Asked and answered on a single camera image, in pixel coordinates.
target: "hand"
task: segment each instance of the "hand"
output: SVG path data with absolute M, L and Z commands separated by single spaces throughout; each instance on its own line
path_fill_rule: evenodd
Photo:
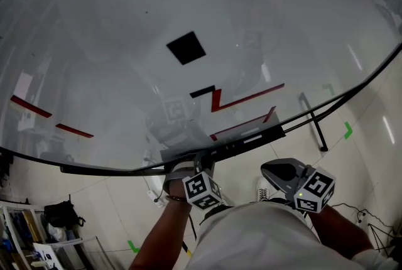
M 186 192 L 184 190 L 184 184 L 182 180 L 172 180 L 169 184 L 169 192 L 173 197 L 186 197 Z

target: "floor tile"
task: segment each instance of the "floor tile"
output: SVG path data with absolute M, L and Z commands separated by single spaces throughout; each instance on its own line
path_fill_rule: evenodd
M 261 165 L 276 159 L 267 144 L 215 164 L 214 180 L 235 205 L 256 201 L 256 182 Z
M 129 240 L 120 218 L 114 208 L 105 181 L 100 181 L 71 195 L 74 210 L 86 223 L 79 227 L 82 238 L 98 236 L 105 251 L 128 248 Z M 95 241 L 84 244 L 86 251 L 101 251 Z
M 29 198 L 32 204 L 46 205 L 104 179 L 103 176 L 63 174 L 58 166 L 37 162 L 30 165 L 10 179 L 14 200 Z
M 329 201 L 331 206 L 338 203 L 357 206 L 372 192 L 369 174 L 352 137 L 341 139 L 314 167 L 317 166 L 336 177 L 335 193 Z M 344 206 L 336 209 L 346 218 L 353 212 Z
M 367 87 L 356 94 L 350 101 L 340 107 L 337 111 L 344 122 L 348 122 L 353 126 L 356 121 L 363 115 L 371 102 L 374 100 L 379 89 L 394 64 L 391 63 L 385 68 Z
M 360 210 L 365 210 L 363 211 L 366 215 L 363 215 L 363 213 L 360 213 L 358 211 L 354 211 L 353 213 L 353 221 L 355 224 L 357 224 L 360 228 L 362 228 L 369 236 L 369 239 L 373 245 L 373 247 L 376 249 L 377 244 L 379 247 L 381 247 L 381 242 L 385 245 L 388 246 L 390 242 L 390 237 L 388 237 L 385 233 L 381 232 L 389 232 L 390 228 L 385 227 L 376 217 L 380 218 L 382 220 L 382 214 L 381 211 L 378 207 L 376 196 L 374 194 L 374 191 L 370 193 L 370 195 L 367 197 L 367 199 L 360 205 L 357 206 L 358 209 Z M 374 228 L 375 233 L 378 235 L 374 236 L 369 224 L 373 224 L 373 226 L 377 227 L 378 229 Z
M 142 177 L 110 177 L 106 184 L 129 240 L 135 246 L 141 246 L 164 208 L 157 207 L 149 198 L 146 193 L 148 187 Z M 191 216 L 198 232 L 203 215 L 194 207 Z M 190 221 L 187 221 L 185 235 L 192 233 Z
M 319 124 L 324 135 L 325 142 L 327 143 L 327 147 L 329 149 L 332 149 L 347 132 L 345 124 L 340 118 L 337 111 L 322 119 Z M 321 144 L 318 132 L 315 128 L 313 129 L 313 131 L 319 143 Z
M 384 120 L 393 133 L 392 143 Z M 354 140 L 364 158 L 371 180 L 375 185 L 400 144 L 398 118 L 390 114 L 380 97 L 376 97 L 361 119 L 353 127 Z
M 401 155 L 401 148 L 394 152 L 391 162 L 374 187 L 380 218 L 384 223 L 396 229 L 399 228 L 402 221 L 402 201 L 399 195 L 402 191 L 400 181 L 402 173 Z
M 116 270 L 127 270 L 134 260 L 135 253 L 132 250 L 114 251 L 107 252 L 106 256 L 101 252 L 87 252 L 89 261 L 99 270 L 113 270 L 111 263 Z
M 271 143 L 279 158 L 296 158 L 299 161 L 314 165 L 322 156 L 321 144 L 317 142 L 312 124 L 307 124 L 286 134 Z

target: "wrist strap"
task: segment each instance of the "wrist strap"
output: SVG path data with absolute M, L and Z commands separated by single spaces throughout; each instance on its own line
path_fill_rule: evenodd
M 173 201 L 179 201 L 179 202 L 186 202 L 187 203 L 187 199 L 183 198 L 183 197 L 173 197 L 171 195 L 167 195 L 166 198 L 169 199 L 169 200 L 173 200 Z

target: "red tape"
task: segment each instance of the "red tape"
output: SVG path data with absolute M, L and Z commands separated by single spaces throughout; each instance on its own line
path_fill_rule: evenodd
M 222 109 L 225 108 L 229 108 L 232 106 L 235 106 L 237 104 L 240 104 L 241 102 L 246 102 L 247 100 L 259 97 L 261 95 L 265 95 L 268 92 L 273 92 L 274 90 L 278 90 L 280 88 L 283 88 L 285 86 L 285 84 L 281 84 L 281 85 L 277 85 L 275 87 L 269 88 L 267 90 L 264 90 L 262 92 L 258 92 L 257 94 L 245 97 L 243 99 L 239 99 L 237 101 L 231 102 L 230 104 L 226 104 L 226 105 L 222 105 L 220 106 L 220 95 L 222 94 L 222 89 L 217 89 L 215 91 L 212 92 L 212 106 L 211 106 L 211 112 L 217 112 L 217 111 L 221 111 Z
M 27 108 L 28 110 L 37 113 L 40 116 L 43 116 L 45 118 L 49 118 L 52 114 L 44 111 L 43 109 L 37 108 L 37 106 L 31 105 L 29 102 L 26 102 L 25 100 L 13 95 L 12 98 L 10 99 L 12 102 L 15 102 L 16 104 Z
M 216 135 L 218 135 L 218 134 L 220 134 L 220 133 L 222 133 L 222 132 L 230 131 L 231 129 L 234 129 L 234 128 L 243 126 L 243 125 L 245 125 L 245 124 L 248 124 L 249 122 L 257 121 L 258 119 L 261 119 L 261 118 L 263 118 L 263 117 L 265 116 L 265 119 L 264 119 L 264 121 L 263 121 L 263 124 L 264 124 L 264 123 L 267 122 L 268 119 L 271 117 L 271 115 L 272 115 L 272 113 L 274 112 L 275 108 L 276 108 L 276 106 L 272 107 L 272 108 L 269 110 L 269 113 L 267 113 L 266 115 L 262 115 L 262 116 L 260 116 L 260 117 L 251 119 L 251 120 L 248 121 L 248 122 L 243 122 L 242 124 L 239 124 L 239 125 L 236 125 L 236 126 L 233 126 L 233 127 L 227 128 L 227 129 L 224 129 L 223 131 L 216 132 L 215 134 L 212 134 L 212 135 L 210 135 L 209 137 L 211 137 L 212 140 L 213 140 L 214 142 L 216 142 L 216 141 L 218 140 L 217 137 L 216 137 Z
M 77 134 L 77 135 L 86 137 L 86 138 L 92 138 L 92 137 L 94 137 L 94 135 L 88 134 L 88 133 L 86 133 L 86 132 L 79 131 L 78 129 L 71 128 L 71 127 L 68 127 L 68 126 L 63 125 L 63 124 L 57 124 L 56 127 L 57 127 L 57 128 L 60 128 L 60 129 L 63 129 L 63 130 L 65 130 L 65 131 L 72 132 L 72 133 L 74 133 L 74 134 Z

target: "white floor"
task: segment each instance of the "white floor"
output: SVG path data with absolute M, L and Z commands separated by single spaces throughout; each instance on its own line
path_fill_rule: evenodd
M 401 108 L 402 56 L 399 56 L 359 95 L 320 123 L 329 152 L 320 152 L 314 128 L 306 125 L 283 139 L 217 163 L 214 179 L 233 202 L 247 203 L 255 200 L 255 182 L 260 176 L 261 164 L 275 158 L 294 157 L 322 166 L 337 177 L 331 205 L 343 202 L 366 208 L 385 224 L 399 227 L 402 217 Z M 349 122 L 353 129 L 348 139 L 344 137 L 347 132 L 344 122 Z M 147 181 L 155 188 L 153 179 L 147 178 Z M 66 200 L 71 194 L 76 212 L 87 221 L 80 229 L 82 237 L 97 235 L 117 268 L 127 269 L 134 257 L 127 241 L 141 247 L 162 213 L 147 196 L 147 190 L 142 177 L 64 175 L 57 167 L 16 159 L 10 181 L 1 195 L 12 200 L 28 197 L 31 203 L 46 205 Z M 337 209 L 356 221 L 354 209 L 345 206 Z M 193 210 L 192 215 L 198 231 L 203 215 L 197 210 Z M 361 226 L 368 230 L 368 223 L 388 232 L 376 219 L 366 215 Z M 195 240 L 189 224 L 184 240 L 193 251 Z M 102 265 L 99 247 L 87 244 L 85 249 L 99 269 L 107 269 Z M 187 261 L 188 256 L 182 252 L 176 268 L 183 269 Z

